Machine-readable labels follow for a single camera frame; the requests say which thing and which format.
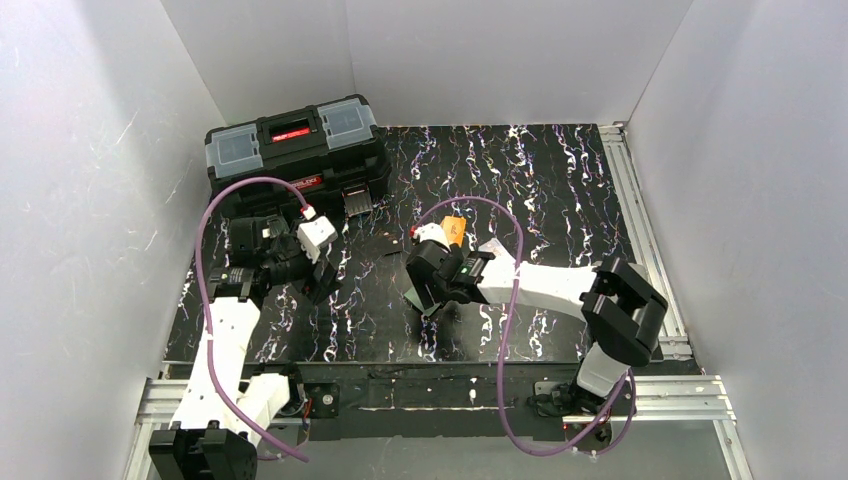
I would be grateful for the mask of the mint green card holder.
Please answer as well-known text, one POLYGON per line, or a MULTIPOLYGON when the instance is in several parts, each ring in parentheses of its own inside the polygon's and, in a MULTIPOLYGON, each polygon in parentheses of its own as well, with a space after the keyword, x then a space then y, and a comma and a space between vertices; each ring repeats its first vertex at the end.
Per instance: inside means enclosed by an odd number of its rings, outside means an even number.
POLYGON ((436 303, 432 304, 429 307, 425 307, 423 301, 420 299, 414 287, 409 288, 404 293, 403 297, 406 303, 410 305, 422 317, 430 317, 441 308, 441 306, 436 303))

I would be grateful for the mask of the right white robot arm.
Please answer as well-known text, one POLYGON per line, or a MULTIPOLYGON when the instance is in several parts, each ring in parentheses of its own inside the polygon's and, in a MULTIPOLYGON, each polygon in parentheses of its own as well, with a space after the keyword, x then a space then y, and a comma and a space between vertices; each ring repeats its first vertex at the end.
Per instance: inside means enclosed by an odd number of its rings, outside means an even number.
POLYGON ((528 401, 542 416, 605 416, 632 370, 652 360, 668 310, 667 299, 617 257, 554 267, 519 262, 497 240, 472 251, 424 240, 405 268, 412 284, 407 299, 424 315, 449 302, 504 304, 553 310, 586 324, 591 345, 575 377, 528 401))

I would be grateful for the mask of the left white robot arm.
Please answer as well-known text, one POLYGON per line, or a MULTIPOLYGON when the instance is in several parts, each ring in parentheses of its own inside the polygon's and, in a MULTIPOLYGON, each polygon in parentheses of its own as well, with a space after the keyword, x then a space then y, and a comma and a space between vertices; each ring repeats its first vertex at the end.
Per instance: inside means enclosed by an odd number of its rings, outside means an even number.
POLYGON ((289 373, 242 379, 247 349, 265 298, 291 284, 313 303, 339 287, 328 249, 338 233, 325 216, 288 223, 281 216, 229 223, 228 261, 198 274, 205 330, 188 385, 167 427, 148 452, 162 479, 253 479, 258 446, 290 403, 302 405, 289 373))

